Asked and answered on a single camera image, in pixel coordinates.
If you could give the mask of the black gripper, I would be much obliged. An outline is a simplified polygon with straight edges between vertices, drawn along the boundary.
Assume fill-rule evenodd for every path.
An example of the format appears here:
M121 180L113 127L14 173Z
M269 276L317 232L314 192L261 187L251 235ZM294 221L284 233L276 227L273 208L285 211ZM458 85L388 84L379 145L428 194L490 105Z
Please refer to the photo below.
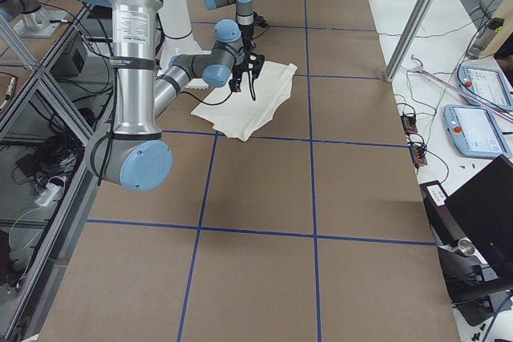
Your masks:
M248 76L249 92L252 100L256 100L255 81L257 76L253 71L250 71L250 65L248 62L242 62L235 64L232 68L232 79L229 80L228 84L231 92L240 91L240 83L242 82L243 75Z
M245 48L254 48L255 44L253 41L253 34L254 34L254 24L248 24L248 25L239 25L239 29L241 32L241 39L244 44Z

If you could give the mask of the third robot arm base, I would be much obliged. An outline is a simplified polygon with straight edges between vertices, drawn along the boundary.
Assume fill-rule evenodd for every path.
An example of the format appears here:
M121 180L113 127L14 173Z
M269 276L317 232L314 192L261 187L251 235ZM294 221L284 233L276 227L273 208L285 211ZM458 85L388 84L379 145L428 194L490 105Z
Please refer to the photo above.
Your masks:
M20 17L14 31L23 38L50 38L59 25L51 22L51 12L39 0L1 0L1 16L7 22Z

